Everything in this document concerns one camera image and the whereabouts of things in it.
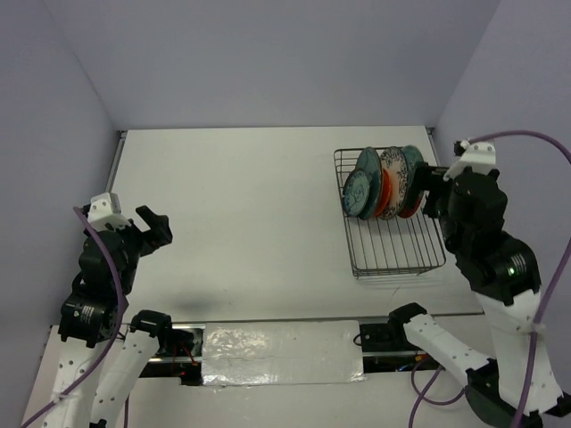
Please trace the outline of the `red plate with teal flower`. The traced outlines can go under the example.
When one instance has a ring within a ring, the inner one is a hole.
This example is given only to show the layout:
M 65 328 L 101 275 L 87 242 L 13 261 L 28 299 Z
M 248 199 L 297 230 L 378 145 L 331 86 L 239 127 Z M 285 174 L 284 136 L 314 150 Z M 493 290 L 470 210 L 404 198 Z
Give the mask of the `red plate with teal flower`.
M 398 216 L 400 218 L 410 218 L 416 213 L 422 201 L 423 193 L 418 190 L 412 190 L 412 188 L 416 170 L 420 163 L 425 160 L 421 151 L 414 145 L 403 146 L 401 150 L 408 162 L 409 182 L 405 204 L 399 211 Z

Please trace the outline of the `dark teal blossom plate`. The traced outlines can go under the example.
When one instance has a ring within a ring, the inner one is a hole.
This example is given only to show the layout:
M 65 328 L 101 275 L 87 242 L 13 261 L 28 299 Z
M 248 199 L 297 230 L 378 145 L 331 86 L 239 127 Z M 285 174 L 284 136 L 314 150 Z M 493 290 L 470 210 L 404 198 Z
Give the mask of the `dark teal blossom plate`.
M 373 147 L 364 148 L 356 161 L 356 168 L 362 169 L 368 178 L 368 197 L 359 214 L 360 219 L 367 220 L 377 211 L 383 190 L 383 172 L 377 151 Z

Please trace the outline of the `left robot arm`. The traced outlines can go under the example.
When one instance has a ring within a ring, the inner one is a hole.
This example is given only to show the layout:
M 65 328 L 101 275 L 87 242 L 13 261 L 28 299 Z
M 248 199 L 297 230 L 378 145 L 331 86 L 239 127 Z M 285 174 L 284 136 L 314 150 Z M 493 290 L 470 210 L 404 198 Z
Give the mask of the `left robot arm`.
M 106 373 L 103 363 L 116 344 L 140 259 L 171 244 L 166 215 L 139 206 L 140 230 L 122 215 L 114 193 L 74 208 L 86 239 L 79 272 L 61 306 L 60 354 L 49 401 L 23 422 L 29 427 L 113 427 L 128 421 L 130 394 L 150 357 L 172 350 L 169 315 L 144 309 L 128 324 L 120 351 Z

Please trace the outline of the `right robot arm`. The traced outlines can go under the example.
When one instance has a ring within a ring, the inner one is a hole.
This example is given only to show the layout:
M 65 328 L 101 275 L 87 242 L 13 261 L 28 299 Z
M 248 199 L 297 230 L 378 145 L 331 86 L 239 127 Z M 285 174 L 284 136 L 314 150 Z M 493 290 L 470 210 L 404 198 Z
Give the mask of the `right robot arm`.
M 476 416 L 491 427 L 540 427 L 542 416 L 570 413 L 570 396 L 552 372 L 537 316 L 545 292 L 536 257 L 504 231 L 507 195 L 499 172 L 465 167 L 448 178 L 420 162 L 410 192 L 427 194 L 424 214 L 438 219 L 446 249 L 468 280 L 491 328 L 493 357 L 444 330 L 410 303 L 389 315 L 388 339 L 398 349 L 425 351 L 461 385 Z

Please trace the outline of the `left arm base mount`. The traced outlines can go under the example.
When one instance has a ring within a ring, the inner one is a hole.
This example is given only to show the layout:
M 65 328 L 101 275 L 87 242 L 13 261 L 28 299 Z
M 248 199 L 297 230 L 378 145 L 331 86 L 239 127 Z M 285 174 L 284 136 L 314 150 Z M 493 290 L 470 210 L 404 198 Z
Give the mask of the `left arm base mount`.
M 172 378 L 184 386 L 202 386 L 205 325 L 174 324 L 165 344 L 152 356 L 140 378 Z

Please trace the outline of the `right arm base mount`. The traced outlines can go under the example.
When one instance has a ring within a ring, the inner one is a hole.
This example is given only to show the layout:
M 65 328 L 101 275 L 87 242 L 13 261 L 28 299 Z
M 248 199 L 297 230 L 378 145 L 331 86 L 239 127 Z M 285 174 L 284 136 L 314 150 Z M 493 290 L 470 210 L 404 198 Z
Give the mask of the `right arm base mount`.
M 360 324 L 353 343 L 364 353 L 402 352 L 406 346 L 399 342 L 387 323 Z

